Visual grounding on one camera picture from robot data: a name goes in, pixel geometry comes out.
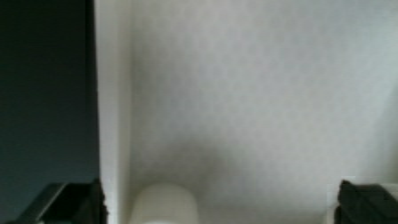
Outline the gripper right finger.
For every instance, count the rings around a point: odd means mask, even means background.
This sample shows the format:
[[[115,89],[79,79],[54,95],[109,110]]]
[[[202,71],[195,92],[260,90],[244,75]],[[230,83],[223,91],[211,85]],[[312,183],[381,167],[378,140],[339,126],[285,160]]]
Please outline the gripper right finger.
[[[340,181],[331,224],[398,224],[398,184]]]

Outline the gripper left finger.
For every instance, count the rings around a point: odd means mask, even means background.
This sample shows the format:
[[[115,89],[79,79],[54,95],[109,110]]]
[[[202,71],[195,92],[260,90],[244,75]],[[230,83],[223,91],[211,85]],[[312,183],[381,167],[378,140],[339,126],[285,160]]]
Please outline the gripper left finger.
[[[108,224],[99,180],[49,183],[10,224]]]

